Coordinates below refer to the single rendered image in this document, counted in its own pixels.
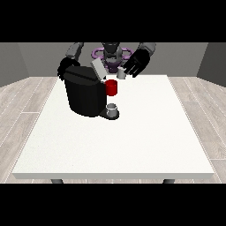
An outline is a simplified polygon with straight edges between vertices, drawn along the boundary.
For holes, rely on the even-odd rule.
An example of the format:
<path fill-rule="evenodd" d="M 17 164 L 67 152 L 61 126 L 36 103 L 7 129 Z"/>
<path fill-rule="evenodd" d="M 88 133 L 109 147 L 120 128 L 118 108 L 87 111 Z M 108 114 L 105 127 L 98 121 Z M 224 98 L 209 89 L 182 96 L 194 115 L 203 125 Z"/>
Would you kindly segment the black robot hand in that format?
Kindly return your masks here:
<path fill-rule="evenodd" d="M 60 65 L 57 69 L 57 76 L 61 79 L 64 80 L 64 74 L 65 70 L 70 67 L 70 66 L 80 66 L 80 63 L 76 61 L 75 59 L 71 59 L 69 57 L 65 57 L 61 62 Z"/>
<path fill-rule="evenodd" d="M 150 55 L 146 49 L 137 49 L 124 64 L 124 73 L 136 78 L 148 65 Z"/>

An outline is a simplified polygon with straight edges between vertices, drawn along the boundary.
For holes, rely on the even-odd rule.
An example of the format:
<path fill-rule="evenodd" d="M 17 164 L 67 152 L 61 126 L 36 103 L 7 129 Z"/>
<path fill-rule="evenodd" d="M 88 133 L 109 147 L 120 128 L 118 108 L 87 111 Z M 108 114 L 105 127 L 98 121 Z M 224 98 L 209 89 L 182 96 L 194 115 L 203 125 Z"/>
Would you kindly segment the small grey coffee pod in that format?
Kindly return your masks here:
<path fill-rule="evenodd" d="M 124 73 L 124 68 L 123 67 L 118 67 L 117 69 L 117 78 L 118 79 L 125 79 L 126 74 Z"/>

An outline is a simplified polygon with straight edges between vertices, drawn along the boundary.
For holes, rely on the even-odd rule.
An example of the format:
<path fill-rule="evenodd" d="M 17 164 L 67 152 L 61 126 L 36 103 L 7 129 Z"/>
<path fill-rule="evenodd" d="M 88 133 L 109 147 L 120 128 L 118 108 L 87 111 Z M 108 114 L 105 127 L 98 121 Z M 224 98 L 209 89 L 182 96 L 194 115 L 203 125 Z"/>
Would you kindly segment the pale grey machine lid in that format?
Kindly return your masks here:
<path fill-rule="evenodd" d="M 104 68 L 104 66 L 102 64 L 101 59 L 100 58 L 96 58 L 90 64 L 93 67 L 98 79 L 99 80 L 103 80 L 106 77 L 107 72 L 106 72 L 106 70 L 105 70 L 105 68 Z"/>

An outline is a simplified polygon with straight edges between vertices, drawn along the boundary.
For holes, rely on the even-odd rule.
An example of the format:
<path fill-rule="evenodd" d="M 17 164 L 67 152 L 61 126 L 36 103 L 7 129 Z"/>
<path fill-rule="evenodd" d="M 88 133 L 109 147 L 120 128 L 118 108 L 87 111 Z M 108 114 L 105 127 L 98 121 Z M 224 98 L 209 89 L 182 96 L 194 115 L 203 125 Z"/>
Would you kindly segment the black coffee machine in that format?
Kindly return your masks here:
<path fill-rule="evenodd" d="M 108 120 L 119 118 L 107 116 L 105 81 L 96 76 L 92 67 L 70 66 L 65 70 L 64 84 L 70 108 L 83 117 L 104 117 Z"/>

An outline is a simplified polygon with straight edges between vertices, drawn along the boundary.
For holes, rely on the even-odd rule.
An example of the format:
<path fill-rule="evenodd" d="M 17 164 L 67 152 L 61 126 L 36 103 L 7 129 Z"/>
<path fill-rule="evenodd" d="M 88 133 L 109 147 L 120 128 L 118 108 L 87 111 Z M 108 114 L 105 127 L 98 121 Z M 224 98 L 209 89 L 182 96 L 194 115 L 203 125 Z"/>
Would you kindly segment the red pod holder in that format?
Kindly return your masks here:
<path fill-rule="evenodd" d="M 117 81 L 114 79 L 108 79 L 105 81 L 106 95 L 114 96 L 117 94 Z"/>

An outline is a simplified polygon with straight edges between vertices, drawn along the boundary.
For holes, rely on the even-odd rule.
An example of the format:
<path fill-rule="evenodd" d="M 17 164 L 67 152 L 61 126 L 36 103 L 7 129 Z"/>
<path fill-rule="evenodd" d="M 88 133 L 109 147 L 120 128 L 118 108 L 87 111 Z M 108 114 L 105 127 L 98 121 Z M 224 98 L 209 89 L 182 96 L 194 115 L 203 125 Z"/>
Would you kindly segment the small grey cup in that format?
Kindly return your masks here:
<path fill-rule="evenodd" d="M 106 109 L 108 117 L 115 117 L 117 115 L 117 105 L 115 103 L 109 103 Z"/>

